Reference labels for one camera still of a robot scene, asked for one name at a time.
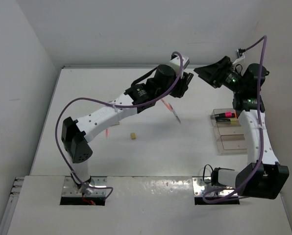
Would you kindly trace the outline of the pink black highlighter marker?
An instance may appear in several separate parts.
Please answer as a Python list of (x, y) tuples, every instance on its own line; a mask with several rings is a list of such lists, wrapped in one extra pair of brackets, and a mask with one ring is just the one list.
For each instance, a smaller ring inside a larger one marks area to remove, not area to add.
[(232, 112), (226, 112), (226, 113), (220, 113), (220, 114), (214, 114), (214, 117), (217, 118), (235, 118), (236, 113)]

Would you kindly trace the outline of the yellow black highlighter marker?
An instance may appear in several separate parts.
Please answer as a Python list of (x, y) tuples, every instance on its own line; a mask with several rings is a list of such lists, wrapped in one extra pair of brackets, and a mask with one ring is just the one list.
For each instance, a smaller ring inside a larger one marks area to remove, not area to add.
[(216, 122), (237, 122), (236, 118), (217, 118)]

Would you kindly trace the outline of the tan eraser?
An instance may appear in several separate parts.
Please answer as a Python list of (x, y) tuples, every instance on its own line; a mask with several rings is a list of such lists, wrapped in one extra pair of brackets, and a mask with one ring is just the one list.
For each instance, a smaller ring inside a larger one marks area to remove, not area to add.
[(131, 133), (130, 137), (131, 137), (132, 140), (134, 140), (134, 139), (136, 139), (136, 134), (135, 133)]

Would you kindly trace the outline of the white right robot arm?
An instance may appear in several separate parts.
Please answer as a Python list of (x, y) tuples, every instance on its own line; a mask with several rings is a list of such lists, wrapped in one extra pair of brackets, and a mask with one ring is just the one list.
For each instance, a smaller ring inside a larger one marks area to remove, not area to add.
[(246, 167), (241, 171), (214, 168), (211, 185), (234, 188), (241, 197), (275, 199), (290, 173), (275, 156), (265, 124), (265, 106), (260, 91), (269, 71), (262, 64), (253, 63), (244, 74), (239, 74), (228, 56), (194, 71), (213, 88), (225, 86), (233, 92), (233, 109), (247, 146)]

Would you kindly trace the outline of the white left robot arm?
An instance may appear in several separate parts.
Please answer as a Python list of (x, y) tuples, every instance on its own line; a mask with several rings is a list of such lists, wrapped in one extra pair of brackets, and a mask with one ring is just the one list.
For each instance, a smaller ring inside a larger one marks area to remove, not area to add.
[(88, 159), (93, 151), (89, 142), (101, 132), (121, 120), (153, 107), (168, 95), (182, 98), (193, 78), (184, 72), (186, 66), (161, 64), (134, 80), (119, 97), (109, 102), (99, 101), (103, 107), (86, 116), (63, 120), (62, 133), (57, 141), (63, 143), (69, 157), (65, 162), (77, 189), (95, 188), (88, 172)]

